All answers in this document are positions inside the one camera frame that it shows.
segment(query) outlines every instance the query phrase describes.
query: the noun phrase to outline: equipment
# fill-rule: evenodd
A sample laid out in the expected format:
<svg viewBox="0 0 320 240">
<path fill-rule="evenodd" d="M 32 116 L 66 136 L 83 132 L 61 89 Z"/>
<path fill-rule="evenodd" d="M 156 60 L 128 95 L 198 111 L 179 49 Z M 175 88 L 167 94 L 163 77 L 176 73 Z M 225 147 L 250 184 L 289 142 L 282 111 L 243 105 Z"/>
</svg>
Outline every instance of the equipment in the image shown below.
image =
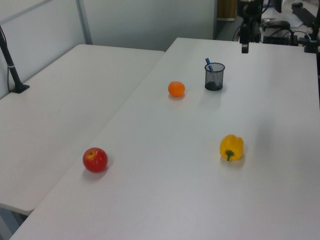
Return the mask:
<svg viewBox="0 0 320 240">
<path fill-rule="evenodd" d="M 258 43 L 260 41 L 261 15 L 271 3 L 275 10 L 281 13 L 282 0 L 269 0 L 265 10 L 262 10 L 263 0 L 237 0 L 237 14 L 243 18 L 240 26 L 240 43 L 242 44 L 241 52 L 243 54 L 249 52 L 250 42 Z"/>
</svg>

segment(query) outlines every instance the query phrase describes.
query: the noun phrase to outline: white tabletop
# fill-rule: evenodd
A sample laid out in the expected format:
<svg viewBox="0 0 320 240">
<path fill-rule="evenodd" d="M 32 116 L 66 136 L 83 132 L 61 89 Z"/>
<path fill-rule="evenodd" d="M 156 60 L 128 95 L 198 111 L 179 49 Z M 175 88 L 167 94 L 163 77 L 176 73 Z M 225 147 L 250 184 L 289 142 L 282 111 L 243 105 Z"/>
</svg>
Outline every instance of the white tabletop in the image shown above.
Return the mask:
<svg viewBox="0 0 320 240">
<path fill-rule="evenodd" d="M 207 57 L 225 65 L 221 91 L 204 87 Z M 242 160 L 221 159 L 228 134 Z M 12 240 L 320 236 L 317 64 L 301 47 L 178 38 L 90 146 L 107 171 L 79 154 Z"/>
<path fill-rule="evenodd" d="M 29 214 L 164 52 L 79 45 L 0 100 L 0 207 Z"/>
</svg>

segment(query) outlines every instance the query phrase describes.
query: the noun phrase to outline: yellow bell pepper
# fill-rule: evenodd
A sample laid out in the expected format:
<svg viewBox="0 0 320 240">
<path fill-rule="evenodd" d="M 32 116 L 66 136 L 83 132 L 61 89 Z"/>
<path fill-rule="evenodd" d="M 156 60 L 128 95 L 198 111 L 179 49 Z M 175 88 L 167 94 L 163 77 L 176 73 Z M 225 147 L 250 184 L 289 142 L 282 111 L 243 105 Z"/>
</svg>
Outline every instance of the yellow bell pepper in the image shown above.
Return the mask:
<svg viewBox="0 0 320 240">
<path fill-rule="evenodd" d="M 220 144 L 220 154 L 227 161 L 238 160 L 244 154 L 243 139 L 233 134 L 225 136 Z"/>
</svg>

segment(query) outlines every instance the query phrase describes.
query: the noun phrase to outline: black cable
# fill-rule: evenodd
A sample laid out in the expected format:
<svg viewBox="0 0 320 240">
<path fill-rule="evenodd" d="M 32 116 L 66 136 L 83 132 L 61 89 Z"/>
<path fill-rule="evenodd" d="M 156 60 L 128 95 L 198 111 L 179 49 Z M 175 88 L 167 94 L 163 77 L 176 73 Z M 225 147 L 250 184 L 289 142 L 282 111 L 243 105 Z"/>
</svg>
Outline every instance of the black cable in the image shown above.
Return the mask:
<svg viewBox="0 0 320 240">
<path fill-rule="evenodd" d="M 5 42 L 5 44 L 7 45 L 6 35 L 5 35 L 4 31 L 2 30 L 1 25 L 0 25 L 0 32 L 1 32 L 1 35 L 3 36 L 3 38 L 4 38 L 4 42 Z"/>
<path fill-rule="evenodd" d="M 11 93 L 10 87 L 9 87 L 9 67 L 6 68 L 6 85 L 8 87 L 9 93 Z"/>
<path fill-rule="evenodd" d="M 236 35 L 236 33 L 237 33 L 237 31 L 238 31 L 239 28 L 240 28 L 240 26 L 238 26 L 238 27 L 236 28 L 235 32 L 234 32 L 233 37 L 232 37 L 232 42 L 234 42 L 235 35 Z"/>
<path fill-rule="evenodd" d="M 285 34 L 283 34 L 282 39 L 287 35 L 287 33 L 291 33 L 290 31 L 287 31 Z"/>
<path fill-rule="evenodd" d="M 1 25 L 0 25 L 0 33 L 1 33 L 1 35 L 3 36 L 5 45 L 7 45 L 6 35 L 5 35 L 4 31 L 2 30 Z M 6 68 L 6 85 L 7 85 L 7 87 L 8 87 L 9 93 L 11 93 L 11 90 L 10 90 L 10 87 L 9 87 L 9 67 L 8 67 L 8 66 L 7 66 L 7 68 Z"/>
<path fill-rule="evenodd" d="M 267 9 L 270 7 L 270 3 L 271 3 L 271 0 L 268 1 L 268 4 L 266 5 L 265 9 L 261 12 L 261 14 L 264 14 Z"/>
<path fill-rule="evenodd" d="M 294 33 L 303 33 L 303 34 L 305 34 L 305 35 L 308 35 L 306 32 L 304 32 L 304 31 L 293 31 Z"/>
</svg>

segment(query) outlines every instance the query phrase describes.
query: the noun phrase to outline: bell pepper stem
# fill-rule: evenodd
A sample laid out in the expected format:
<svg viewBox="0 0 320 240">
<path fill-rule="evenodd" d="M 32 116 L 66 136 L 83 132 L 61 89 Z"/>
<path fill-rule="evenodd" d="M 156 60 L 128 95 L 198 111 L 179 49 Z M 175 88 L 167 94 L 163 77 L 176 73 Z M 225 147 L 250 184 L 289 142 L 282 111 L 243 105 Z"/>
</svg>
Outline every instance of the bell pepper stem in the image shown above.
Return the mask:
<svg viewBox="0 0 320 240">
<path fill-rule="evenodd" d="M 230 158 L 235 155 L 233 151 L 227 150 L 225 151 L 225 154 L 228 156 L 228 158 L 226 159 L 227 161 L 230 161 Z"/>
</svg>

